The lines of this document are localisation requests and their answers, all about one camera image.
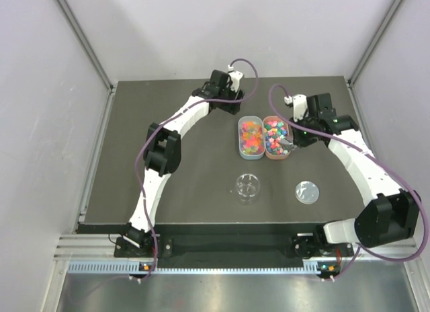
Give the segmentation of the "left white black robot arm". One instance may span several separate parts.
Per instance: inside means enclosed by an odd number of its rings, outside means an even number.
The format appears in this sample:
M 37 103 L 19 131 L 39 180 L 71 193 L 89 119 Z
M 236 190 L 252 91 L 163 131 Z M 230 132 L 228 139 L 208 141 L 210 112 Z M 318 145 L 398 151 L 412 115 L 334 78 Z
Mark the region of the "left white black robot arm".
M 174 115 L 149 126 L 144 147 L 135 161 L 140 198 L 124 232 L 136 255 L 145 256 L 155 246 L 155 215 L 163 189 L 181 163 L 182 138 L 216 108 L 236 114 L 244 96 L 240 89 L 242 78 L 243 74 L 232 66 L 227 72 L 212 71 L 210 79 L 192 91 Z

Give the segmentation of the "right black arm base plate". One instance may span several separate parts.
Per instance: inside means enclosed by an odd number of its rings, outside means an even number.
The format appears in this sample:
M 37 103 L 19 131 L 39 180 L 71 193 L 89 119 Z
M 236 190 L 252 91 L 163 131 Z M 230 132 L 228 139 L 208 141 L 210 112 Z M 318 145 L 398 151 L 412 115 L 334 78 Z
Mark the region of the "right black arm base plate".
M 302 259 L 314 257 L 352 257 L 354 250 L 351 245 L 324 244 L 317 241 L 313 234 L 297 234 L 291 238 L 294 253 Z

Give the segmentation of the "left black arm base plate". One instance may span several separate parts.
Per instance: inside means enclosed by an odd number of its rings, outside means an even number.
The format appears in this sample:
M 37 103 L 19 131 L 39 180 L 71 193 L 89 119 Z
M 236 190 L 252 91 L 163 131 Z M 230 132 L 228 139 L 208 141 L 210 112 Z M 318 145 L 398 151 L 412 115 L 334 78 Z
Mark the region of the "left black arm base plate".
M 114 247 L 115 258 L 157 258 L 171 257 L 173 252 L 173 239 L 172 238 L 158 238 L 158 251 L 155 253 L 155 245 L 153 239 L 150 238 L 149 242 L 139 247 L 135 242 L 126 238 L 118 237 Z

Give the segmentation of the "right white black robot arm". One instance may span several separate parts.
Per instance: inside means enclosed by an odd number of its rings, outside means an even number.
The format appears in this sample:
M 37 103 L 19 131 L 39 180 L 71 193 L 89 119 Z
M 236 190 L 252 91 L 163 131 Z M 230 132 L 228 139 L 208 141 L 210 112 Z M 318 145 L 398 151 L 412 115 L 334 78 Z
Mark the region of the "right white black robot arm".
M 328 93 L 298 94 L 284 101 L 293 109 L 294 146 L 303 148 L 322 141 L 343 164 L 364 204 L 356 218 L 318 226 L 313 239 L 315 250 L 327 256 L 339 243 L 373 248 L 411 238 L 419 215 L 416 197 L 374 162 L 353 118 L 337 115 Z

